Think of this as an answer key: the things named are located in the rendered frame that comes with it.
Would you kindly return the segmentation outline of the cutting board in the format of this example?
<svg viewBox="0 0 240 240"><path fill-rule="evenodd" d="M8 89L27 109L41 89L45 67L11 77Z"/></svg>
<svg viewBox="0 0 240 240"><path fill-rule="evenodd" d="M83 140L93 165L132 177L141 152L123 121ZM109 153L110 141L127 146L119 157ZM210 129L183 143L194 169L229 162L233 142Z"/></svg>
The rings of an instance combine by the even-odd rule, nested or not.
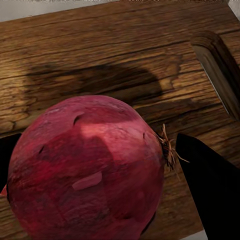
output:
<svg viewBox="0 0 240 240"><path fill-rule="evenodd" d="M225 0L118 0L0 22L0 139L76 96L125 102L176 149L195 137L240 169L230 116L192 45L208 48L240 101L240 21ZM138 240L204 229L178 155L164 167L155 218ZM33 240L0 195L0 240Z"/></svg>

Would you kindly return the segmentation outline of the vidalia onion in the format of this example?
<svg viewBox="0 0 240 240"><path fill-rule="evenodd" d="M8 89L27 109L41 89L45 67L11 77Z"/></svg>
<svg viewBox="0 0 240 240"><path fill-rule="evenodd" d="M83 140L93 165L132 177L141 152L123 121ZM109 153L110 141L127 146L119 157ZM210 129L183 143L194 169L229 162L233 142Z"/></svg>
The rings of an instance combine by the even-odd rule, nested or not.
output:
<svg viewBox="0 0 240 240"><path fill-rule="evenodd" d="M166 163L180 180L175 138L161 129L106 95L58 102L16 142L0 195L33 240L138 240L155 218Z"/></svg>

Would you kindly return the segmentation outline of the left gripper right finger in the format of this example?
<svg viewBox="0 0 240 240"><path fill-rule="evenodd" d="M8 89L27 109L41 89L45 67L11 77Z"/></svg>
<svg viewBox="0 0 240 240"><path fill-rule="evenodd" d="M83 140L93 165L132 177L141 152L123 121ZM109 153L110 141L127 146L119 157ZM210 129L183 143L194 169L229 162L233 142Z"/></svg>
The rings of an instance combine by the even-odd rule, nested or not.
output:
<svg viewBox="0 0 240 240"><path fill-rule="evenodd" d="M190 135L175 150L208 240L240 240L240 169Z"/></svg>

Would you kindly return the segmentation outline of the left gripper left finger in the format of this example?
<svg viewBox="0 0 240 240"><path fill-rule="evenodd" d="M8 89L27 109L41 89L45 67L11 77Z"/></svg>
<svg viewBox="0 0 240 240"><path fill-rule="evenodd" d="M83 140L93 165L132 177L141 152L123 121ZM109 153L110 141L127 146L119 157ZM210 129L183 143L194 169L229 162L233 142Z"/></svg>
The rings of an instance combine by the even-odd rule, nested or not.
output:
<svg viewBox="0 0 240 240"><path fill-rule="evenodd" d="M7 183L8 167L13 149L22 133L0 138L0 193Z"/></svg>

